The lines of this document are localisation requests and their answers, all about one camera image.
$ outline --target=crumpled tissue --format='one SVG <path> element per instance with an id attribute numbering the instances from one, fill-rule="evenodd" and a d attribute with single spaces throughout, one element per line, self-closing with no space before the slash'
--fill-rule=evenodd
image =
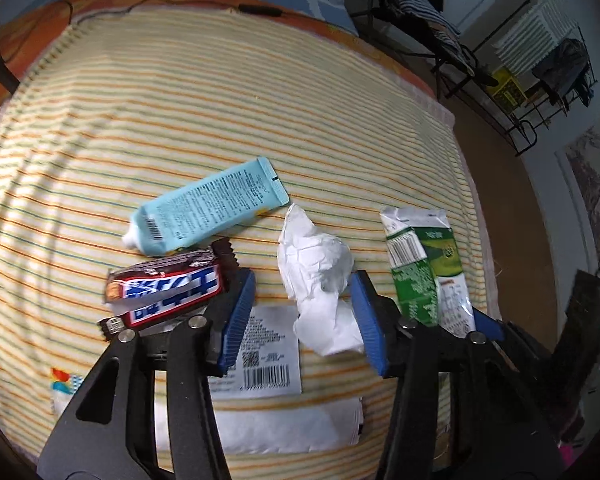
<path id="1" fill-rule="evenodd" d="M 286 294 L 296 300 L 294 333 L 321 356 L 363 351 L 350 304 L 339 298 L 353 268 L 349 247 L 320 231 L 297 204 L 289 206 L 278 239 L 278 268 Z"/>

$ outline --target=light blue tube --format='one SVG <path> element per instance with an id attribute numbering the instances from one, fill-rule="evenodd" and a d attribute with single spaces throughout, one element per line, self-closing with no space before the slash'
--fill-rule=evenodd
<path id="1" fill-rule="evenodd" d="M 123 243 L 162 256 L 288 202 L 271 163 L 260 156 L 141 205 Z"/>

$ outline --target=qr code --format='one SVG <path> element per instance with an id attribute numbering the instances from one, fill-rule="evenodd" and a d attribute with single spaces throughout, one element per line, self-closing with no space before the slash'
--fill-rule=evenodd
<path id="1" fill-rule="evenodd" d="M 260 352 L 245 352 L 242 354 L 242 366 L 244 368 L 254 368 L 260 365 Z"/>

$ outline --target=snickers wrapper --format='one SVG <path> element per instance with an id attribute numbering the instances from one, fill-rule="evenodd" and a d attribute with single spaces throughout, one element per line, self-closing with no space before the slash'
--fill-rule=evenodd
<path id="1" fill-rule="evenodd" d="M 125 328 L 143 330 L 205 306 L 230 285 L 238 269 L 228 238 L 111 271 L 104 302 L 116 316 L 98 322 L 107 340 Z"/>

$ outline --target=metal screw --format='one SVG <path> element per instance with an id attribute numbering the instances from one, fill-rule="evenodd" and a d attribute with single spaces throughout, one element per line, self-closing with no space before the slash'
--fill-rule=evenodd
<path id="1" fill-rule="evenodd" d="M 469 332 L 469 340 L 474 344 L 484 345 L 487 342 L 487 336 L 482 332 L 474 330 L 473 332 Z"/>
<path id="2" fill-rule="evenodd" d="M 191 328 L 202 328 L 206 325 L 206 317 L 204 316 L 194 316 L 189 318 L 189 326 Z"/>
<path id="3" fill-rule="evenodd" d="M 120 339 L 123 343 L 128 343 L 132 341 L 133 338 L 136 337 L 136 332 L 131 330 L 130 328 L 125 328 L 122 332 L 118 334 L 118 339 Z"/>
<path id="4" fill-rule="evenodd" d="M 398 320 L 398 325 L 400 325 L 405 330 L 413 330 L 418 326 L 418 322 L 415 319 L 413 319 L 413 317 L 406 319 L 405 317 L 400 316 L 400 319 Z"/>

